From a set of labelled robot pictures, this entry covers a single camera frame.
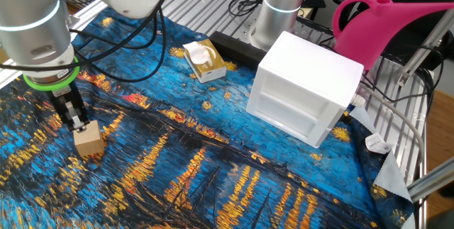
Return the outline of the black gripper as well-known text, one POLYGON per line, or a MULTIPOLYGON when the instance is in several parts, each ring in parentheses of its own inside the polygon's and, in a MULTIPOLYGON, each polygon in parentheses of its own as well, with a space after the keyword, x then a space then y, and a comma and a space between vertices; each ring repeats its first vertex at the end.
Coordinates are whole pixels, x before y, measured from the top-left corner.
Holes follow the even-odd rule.
POLYGON ((48 97, 56 112, 65 114, 71 131, 84 132, 87 129, 86 123, 79 115, 84 112, 84 104, 75 82, 57 91, 49 91, 48 97))

